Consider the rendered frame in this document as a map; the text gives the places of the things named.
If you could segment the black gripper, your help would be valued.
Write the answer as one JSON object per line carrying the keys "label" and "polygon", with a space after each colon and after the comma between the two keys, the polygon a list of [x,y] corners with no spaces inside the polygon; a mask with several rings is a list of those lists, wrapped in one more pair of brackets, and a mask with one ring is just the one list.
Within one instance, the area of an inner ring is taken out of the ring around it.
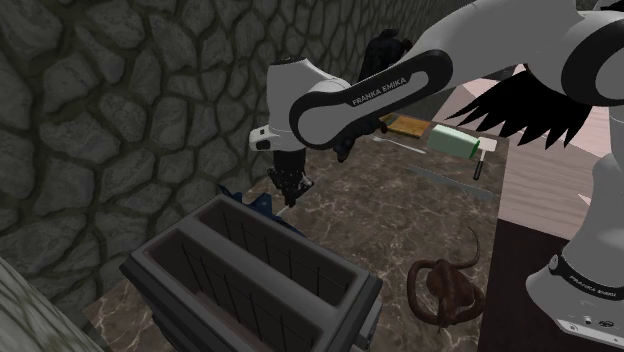
{"label": "black gripper", "polygon": [[273,152],[273,165],[267,170],[268,176],[284,197],[286,207],[296,204],[298,195],[303,195],[315,181],[305,174],[306,149]]}

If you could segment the dark blue crumpled thing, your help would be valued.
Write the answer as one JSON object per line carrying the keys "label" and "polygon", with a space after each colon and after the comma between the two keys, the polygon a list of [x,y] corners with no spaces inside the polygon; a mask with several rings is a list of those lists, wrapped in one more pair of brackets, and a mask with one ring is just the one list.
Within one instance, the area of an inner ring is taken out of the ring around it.
{"label": "dark blue crumpled thing", "polygon": [[303,233],[301,233],[298,229],[296,229],[294,226],[290,225],[289,223],[287,223],[282,217],[276,215],[273,213],[272,211],[272,196],[266,192],[261,193],[259,196],[257,196],[252,202],[250,203],[244,203],[243,202],[243,195],[241,192],[235,192],[232,193],[230,190],[228,190],[224,185],[218,184],[218,187],[221,191],[222,194],[232,198],[233,200],[245,205],[246,207],[250,208],[251,210],[269,218],[270,220],[284,226],[285,228],[294,231],[295,233],[304,236]]}

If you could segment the dark grey toaster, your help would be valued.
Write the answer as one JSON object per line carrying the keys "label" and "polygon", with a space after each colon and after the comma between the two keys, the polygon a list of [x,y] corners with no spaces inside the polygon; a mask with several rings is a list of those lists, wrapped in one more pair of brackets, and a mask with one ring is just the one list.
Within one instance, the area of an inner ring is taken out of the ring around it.
{"label": "dark grey toaster", "polygon": [[226,195],[120,270],[176,352],[369,352],[382,307],[381,279]]}

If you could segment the silver fork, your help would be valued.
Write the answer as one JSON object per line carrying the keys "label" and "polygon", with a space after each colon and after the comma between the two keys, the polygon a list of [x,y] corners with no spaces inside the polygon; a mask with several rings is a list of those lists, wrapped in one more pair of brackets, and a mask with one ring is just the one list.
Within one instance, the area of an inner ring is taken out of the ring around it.
{"label": "silver fork", "polygon": [[427,152],[424,151],[424,150],[421,150],[421,149],[418,149],[418,148],[415,148],[415,147],[412,147],[412,146],[408,146],[408,145],[399,143],[399,142],[391,140],[391,139],[381,138],[381,137],[378,137],[378,136],[373,135],[373,134],[368,135],[368,137],[369,137],[369,139],[371,139],[372,141],[375,141],[375,142],[387,142],[387,143],[391,143],[391,144],[394,144],[396,146],[405,148],[407,150],[414,151],[416,153],[427,154]]}

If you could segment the wooden cutting board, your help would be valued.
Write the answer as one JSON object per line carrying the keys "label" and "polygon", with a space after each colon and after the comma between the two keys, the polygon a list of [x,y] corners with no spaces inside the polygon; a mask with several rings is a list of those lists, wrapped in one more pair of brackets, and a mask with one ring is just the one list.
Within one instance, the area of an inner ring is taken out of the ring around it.
{"label": "wooden cutting board", "polygon": [[385,123],[389,131],[415,138],[420,138],[430,125],[429,121],[396,113],[383,116],[381,121]]}

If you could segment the long grey knife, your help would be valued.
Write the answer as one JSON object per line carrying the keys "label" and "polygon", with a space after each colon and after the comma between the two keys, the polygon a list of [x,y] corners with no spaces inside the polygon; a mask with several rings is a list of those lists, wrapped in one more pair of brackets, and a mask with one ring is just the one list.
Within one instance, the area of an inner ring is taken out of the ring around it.
{"label": "long grey knife", "polygon": [[418,167],[415,165],[407,165],[405,166],[406,170],[409,170],[411,172],[414,172],[420,176],[423,176],[425,178],[428,178],[434,182],[437,182],[441,185],[446,185],[446,186],[452,186],[452,187],[456,187],[458,189],[461,189],[463,191],[468,192],[469,194],[477,197],[478,199],[484,199],[484,200],[489,200],[492,199],[494,197],[494,194],[491,191],[479,188],[479,187],[475,187],[475,186],[471,186],[462,182],[459,182],[457,180],[454,180],[452,178],[443,176],[441,174],[435,173],[433,171],[430,171],[428,169],[422,168],[422,167]]}

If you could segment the pale green box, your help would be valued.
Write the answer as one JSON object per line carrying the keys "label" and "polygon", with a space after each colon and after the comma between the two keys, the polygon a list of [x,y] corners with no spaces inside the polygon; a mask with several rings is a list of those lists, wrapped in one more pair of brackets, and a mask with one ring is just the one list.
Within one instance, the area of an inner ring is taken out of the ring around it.
{"label": "pale green box", "polygon": [[475,155],[480,141],[477,137],[438,124],[431,129],[427,146],[430,149],[468,159]]}

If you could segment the black figure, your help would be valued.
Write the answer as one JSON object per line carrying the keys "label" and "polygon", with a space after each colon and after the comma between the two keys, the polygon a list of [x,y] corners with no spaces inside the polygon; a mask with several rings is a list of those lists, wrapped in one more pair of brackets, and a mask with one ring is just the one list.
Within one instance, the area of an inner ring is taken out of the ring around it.
{"label": "black figure", "polygon": [[387,70],[413,46],[409,39],[398,40],[397,35],[397,29],[384,29],[367,44],[358,80],[349,88],[353,91],[349,103],[355,107],[360,105],[359,99],[368,102],[397,85],[398,76]]}

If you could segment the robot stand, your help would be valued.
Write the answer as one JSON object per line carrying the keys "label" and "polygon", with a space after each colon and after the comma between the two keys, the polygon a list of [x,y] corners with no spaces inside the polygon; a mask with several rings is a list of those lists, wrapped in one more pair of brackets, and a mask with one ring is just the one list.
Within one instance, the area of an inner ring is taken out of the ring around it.
{"label": "robot stand", "polygon": [[527,277],[568,241],[498,220],[478,352],[624,352],[564,333],[530,299]]}

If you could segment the black spiky feathered thing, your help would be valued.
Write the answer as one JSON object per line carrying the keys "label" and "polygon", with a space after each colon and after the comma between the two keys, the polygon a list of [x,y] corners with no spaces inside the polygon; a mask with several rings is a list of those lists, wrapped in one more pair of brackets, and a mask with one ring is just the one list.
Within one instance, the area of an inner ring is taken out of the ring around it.
{"label": "black spiky feathered thing", "polygon": [[522,134],[520,146],[545,137],[545,149],[558,140],[567,146],[593,107],[548,88],[528,69],[498,83],[451,114],[463,125],[478,121],[478,132],[501,128],[500,137]]}

